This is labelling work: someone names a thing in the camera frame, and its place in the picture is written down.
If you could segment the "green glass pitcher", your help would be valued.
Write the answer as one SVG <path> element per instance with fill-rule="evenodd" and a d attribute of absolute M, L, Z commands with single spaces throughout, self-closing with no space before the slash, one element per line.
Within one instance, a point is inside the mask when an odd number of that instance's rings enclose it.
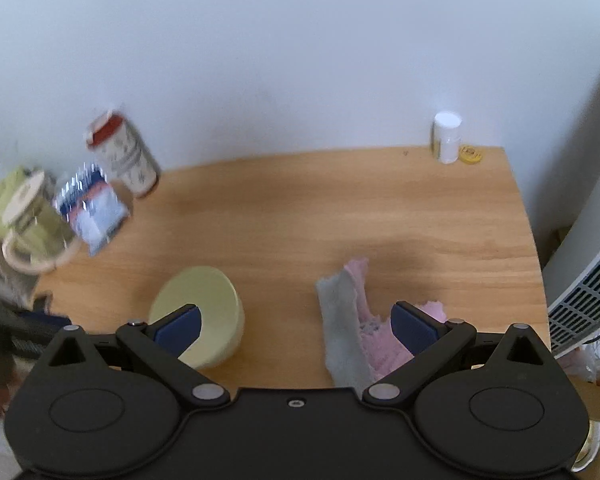
<path fill-rule="evenodd" d="M 0 181 L 0 249 L 6 263 L 28 275 L 69 263 L 82 242 L 53 206 L 54 181 L 21 166 Z"/>

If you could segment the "pale yellow bowl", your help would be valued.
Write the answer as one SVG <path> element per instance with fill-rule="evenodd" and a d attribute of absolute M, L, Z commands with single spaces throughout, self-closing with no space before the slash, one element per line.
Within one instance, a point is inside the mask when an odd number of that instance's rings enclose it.
<path fill-rule="evenodd" d="M 235 353 L 244 333 L 245 312 L 234 285 L 212 266 L 187 268 L 160 289 L 148 322 L 156 322 L 186 304 L 200 309 L 202 329 L 180 360 L 197 370 L 220 365 Z"/>

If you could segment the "red lid paper cup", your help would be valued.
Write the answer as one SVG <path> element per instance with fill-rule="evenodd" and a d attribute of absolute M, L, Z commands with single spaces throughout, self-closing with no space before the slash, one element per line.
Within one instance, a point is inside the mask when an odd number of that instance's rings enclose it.
<path fill-rule="evenodd" d="M 159 171 L 131 123 L 116 110 L 96 117 L 86 129 L 85 145 L 107 174 L 120 180 L 135 197 L 149 194 Z"/>

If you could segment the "pink grey cleaning cloth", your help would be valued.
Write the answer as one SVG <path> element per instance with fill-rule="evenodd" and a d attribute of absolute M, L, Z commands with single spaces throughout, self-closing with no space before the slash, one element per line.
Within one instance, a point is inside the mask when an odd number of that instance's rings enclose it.
<path fill-rule="evenodd" d="M 323 320 L 325 366 L 337 387 L 362 393 L 413 359 L 393 335 L 388 318 L 374 315 L 367 302 L 368 260 L 352 259 L 315 284 Z"/>

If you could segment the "white pill bottle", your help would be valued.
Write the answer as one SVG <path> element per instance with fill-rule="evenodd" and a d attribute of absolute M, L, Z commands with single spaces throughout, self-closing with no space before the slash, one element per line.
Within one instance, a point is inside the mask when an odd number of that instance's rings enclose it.
<path fill-rule="evenodd" d="M 460 126 L 463 119 L 459 114 L 442 110 L 434 115 L 432 124 L 432 150 L 434 158 L 442 164 L 454 164 L 460 154 Z"/>

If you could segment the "yellow round lid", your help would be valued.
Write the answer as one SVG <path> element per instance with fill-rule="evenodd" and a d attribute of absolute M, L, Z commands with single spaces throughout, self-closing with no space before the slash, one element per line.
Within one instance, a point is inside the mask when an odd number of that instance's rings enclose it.
<path fill-rule="evenodd" d="M 483 160 L 483 152 L 472 145 L 462 145 L 458 152 L 458 159 L 464 164 L 475 165 Z"/>

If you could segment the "white appliance with grille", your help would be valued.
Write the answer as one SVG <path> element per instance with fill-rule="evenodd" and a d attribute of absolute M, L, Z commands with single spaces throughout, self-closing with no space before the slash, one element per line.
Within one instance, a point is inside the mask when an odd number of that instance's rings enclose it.
<path fill-rule="evenodd" d="M 600 118 L 600 91 L 593 106 Z M 597 125 L 600 140 L 600 122 Z M 555 358 L 600 336 L 600 148 L 591 193 L 564 240 L 542 271 Z"/>

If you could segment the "blue white snack packet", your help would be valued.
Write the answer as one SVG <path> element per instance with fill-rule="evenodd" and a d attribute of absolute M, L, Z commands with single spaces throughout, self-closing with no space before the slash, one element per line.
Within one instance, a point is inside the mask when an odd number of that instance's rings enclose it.
<path fill-rule="evenodd" d="M 130 216 L 129 208 L 97 164 L 85 164 L 61 185 L 53 205 L 91 256 L 111 242 Z"/>

